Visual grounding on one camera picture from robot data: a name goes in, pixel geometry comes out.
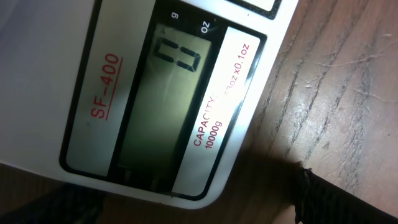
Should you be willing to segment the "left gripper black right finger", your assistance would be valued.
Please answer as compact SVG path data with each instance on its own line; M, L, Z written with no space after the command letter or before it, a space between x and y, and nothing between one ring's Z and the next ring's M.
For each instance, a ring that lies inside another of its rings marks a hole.
M397 218L315 175L299 169L294 176L295 223L397 224Z

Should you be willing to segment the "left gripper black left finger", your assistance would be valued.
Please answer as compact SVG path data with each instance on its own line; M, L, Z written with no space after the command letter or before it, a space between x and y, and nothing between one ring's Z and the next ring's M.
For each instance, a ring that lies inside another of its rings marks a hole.
M94 224L103 211L104 192L65 184L1 216L5 224Z

